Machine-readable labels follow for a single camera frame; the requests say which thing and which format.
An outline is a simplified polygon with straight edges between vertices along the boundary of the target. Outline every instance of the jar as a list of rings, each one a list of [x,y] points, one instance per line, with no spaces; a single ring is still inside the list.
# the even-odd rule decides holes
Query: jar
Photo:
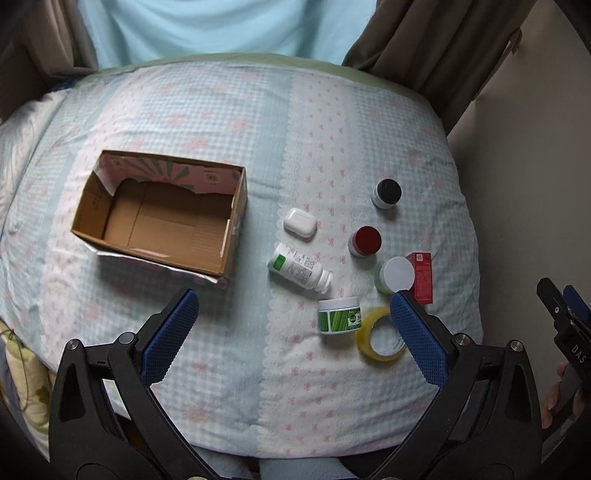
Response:
[[[320,300],[318,302],[318,330],[323,335],[350,333],[360,327],[359,297]]]
[[[371,193],[371,201],[382,210],[392,208],[402,196],[402,189],[398,182],[392,179],[380,181]]]
[[[375,287],[385,295],[409,290],[414,284],[413,264],[404,257],[393,257],[378,264],[374,273]]]
[[[376,254],[382,246],[382,236],[374,227],[366,225],[351,234],[347,245],[354,257],[369,257]]]

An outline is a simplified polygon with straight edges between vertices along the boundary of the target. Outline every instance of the human hand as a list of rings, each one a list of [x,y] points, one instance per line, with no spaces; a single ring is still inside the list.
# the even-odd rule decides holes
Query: human hand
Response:
[[[556,365],[556,373],[560,377],[560,380],[564,377],[566,371],[566,362],[560,362]],[[576,417],[579,417],[584,409],[585,401],[589,399],[590,394],[579,388],[573,399],[573,413]],[[560,400],[560,382],[555,383],[550,387],[548,395],[544,401],[544,405],[541,409],[542,416],[542,428],[547,429],[552,425],[552,419],[554,417],[554,408]]]

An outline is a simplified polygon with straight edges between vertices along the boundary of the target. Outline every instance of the white pill bottle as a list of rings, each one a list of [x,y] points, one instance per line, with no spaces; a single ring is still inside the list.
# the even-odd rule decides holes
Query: white pill bottle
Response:
[[[322,268],[320,262],[298,252],[293,247],[279,244],[267,267],[306,290],[325,293],[330,287],[332,272]]]

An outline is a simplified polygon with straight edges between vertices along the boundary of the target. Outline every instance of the red lid jar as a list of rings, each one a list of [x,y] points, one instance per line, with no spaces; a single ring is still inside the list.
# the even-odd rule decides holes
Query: red lid jar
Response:
[[[374,227],[365,225],[351,234],[348,246],[354,257],[369,257],[382,246],[382,236]]]

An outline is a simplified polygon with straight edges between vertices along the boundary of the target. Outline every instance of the green label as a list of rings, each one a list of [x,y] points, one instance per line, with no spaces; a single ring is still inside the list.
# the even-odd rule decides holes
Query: green label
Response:
[[[281,270],[284,263],[285,257],[283,255],[277,255],[277,259],[275,260],[275,263],[273,263],[273,268],[275,268],[275,270]]]
[[[346,332],[348,330],[357,330],[361,327],[361,310],[359,308],[329,312],[329,316],[330,329],[320,329],[321,332]]]
[[[328,312],[318,312],[318,330],[321,332],[329,331],[329,314]]]

